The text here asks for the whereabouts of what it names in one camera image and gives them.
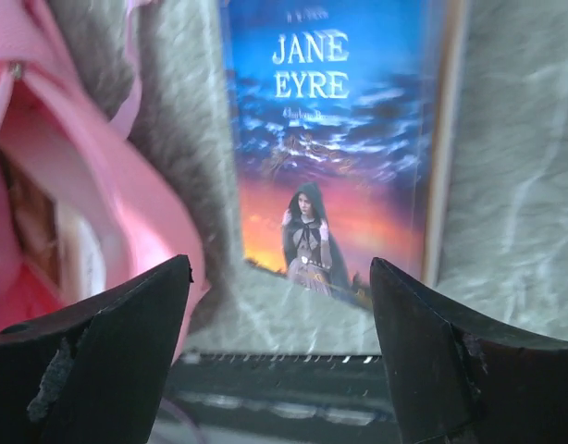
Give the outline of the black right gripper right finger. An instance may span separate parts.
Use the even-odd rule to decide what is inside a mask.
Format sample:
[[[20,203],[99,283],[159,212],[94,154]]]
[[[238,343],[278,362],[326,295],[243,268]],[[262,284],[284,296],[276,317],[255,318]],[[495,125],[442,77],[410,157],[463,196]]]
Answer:
[[[404,443],[568,443],[568,341],[514,327],[376,258],[375,324]]]

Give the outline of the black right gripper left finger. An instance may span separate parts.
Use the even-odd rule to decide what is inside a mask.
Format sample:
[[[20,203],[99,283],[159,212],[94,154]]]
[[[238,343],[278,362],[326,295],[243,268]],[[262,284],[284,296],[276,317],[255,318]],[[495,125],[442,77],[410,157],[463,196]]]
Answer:
[[[146,442],[190,284],[190,262],[180,254],[0,331],[0,443]]]

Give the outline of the white coffee cover book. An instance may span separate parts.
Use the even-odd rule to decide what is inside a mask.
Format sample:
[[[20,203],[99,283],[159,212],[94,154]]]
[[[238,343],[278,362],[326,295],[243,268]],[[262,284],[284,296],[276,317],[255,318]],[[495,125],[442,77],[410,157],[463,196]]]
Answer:
[[[65,303],[105,290],[105,260],[86,219],[52,200],[1,152],[0,168],[20,248],[38,275]]]

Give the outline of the pink student backpack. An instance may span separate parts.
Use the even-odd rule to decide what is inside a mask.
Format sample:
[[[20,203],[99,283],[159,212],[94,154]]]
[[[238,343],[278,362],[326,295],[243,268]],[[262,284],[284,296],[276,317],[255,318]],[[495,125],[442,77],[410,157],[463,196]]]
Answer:
[[[106,117],[82,89],[47,4],[0,1],[0,161],[86,219],[105,267],[97,290],[185,254],[192,311],[208,289],[203,246],[183,203],[129,143],[141,99],[135,78]],[[10,195],[0,167],[0,330],[68,303],[39,264],[53,251],[43,220]]]

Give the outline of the blue Jane Eyre book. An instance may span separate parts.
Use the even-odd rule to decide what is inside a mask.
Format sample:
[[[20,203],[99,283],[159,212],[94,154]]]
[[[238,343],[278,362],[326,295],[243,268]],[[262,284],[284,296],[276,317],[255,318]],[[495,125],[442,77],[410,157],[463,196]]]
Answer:
[[[438,280],[466,1],[218,5],[248,264],[353,305]]]

